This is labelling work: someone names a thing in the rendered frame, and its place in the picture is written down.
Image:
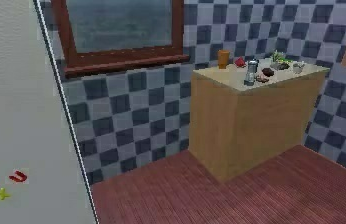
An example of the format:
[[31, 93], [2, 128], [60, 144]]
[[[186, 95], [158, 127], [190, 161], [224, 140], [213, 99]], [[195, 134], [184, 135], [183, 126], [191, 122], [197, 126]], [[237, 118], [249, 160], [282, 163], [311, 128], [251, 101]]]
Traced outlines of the orange cup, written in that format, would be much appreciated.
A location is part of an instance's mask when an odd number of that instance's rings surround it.
[[229, 62], [230, 52], [228, 50], [218, 51], [218, 68], [225, 69]]

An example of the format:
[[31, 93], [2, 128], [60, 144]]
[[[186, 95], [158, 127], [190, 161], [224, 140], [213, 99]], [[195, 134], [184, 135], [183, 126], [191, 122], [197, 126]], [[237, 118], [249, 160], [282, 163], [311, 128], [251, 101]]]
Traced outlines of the light wooden counter cabinet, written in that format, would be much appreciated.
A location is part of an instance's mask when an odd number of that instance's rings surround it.
[[189, 151], [224, 182], [300, 144], [327, 73], [307, 64], [246, 86], [233, 64], [193, 71]]

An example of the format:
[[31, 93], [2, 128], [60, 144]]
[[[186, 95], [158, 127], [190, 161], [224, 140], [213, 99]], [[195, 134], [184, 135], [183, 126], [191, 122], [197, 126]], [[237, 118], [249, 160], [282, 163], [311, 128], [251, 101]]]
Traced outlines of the grey pepper mill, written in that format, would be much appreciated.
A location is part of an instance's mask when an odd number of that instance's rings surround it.
[[257, 59], [249, 60], [247, 62], [247, 72], [244, 79], [245, 85], [252, 86], [254, 84], [258, 65], [259, 61]]

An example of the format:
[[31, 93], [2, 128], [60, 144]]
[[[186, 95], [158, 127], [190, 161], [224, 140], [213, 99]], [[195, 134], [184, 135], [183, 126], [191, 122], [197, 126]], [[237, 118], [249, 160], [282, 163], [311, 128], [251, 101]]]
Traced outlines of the brown framed window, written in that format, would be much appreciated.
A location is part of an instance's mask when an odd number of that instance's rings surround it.
[[187, 62], [184, 0], [51, 0], [65, 76]]

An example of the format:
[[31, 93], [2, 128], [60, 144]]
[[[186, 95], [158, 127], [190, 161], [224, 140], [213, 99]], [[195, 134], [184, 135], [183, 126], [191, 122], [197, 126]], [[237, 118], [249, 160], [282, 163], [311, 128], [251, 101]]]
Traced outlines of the green potted plant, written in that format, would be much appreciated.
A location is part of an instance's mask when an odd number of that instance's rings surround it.
[[270, 67], [275, 70], [285, 70], [290, 67], [292, 61], [290, 59], [285, 58], [285, 54], [283, 52], [279, 52], [275, 50], [271, 55], [271, 64]]

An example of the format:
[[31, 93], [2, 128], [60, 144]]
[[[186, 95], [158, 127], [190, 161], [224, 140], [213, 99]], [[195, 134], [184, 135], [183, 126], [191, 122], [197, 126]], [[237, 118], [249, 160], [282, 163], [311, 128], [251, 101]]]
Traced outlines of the white fridge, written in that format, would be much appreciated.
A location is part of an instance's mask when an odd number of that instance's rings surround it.
[[0, 188], [0, 224], [98, 224], [39, 0], [0, 0]]

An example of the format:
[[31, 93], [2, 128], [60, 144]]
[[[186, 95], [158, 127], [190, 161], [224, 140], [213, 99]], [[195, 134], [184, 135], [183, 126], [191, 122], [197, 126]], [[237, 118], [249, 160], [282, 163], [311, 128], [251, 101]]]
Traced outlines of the red horseshoe magnet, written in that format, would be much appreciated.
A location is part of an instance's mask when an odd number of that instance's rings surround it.
[[9, 179], [16, 183], [23, 183], [27, 180], [27, 175], [16, 170], [13, 175], [9, 176]]

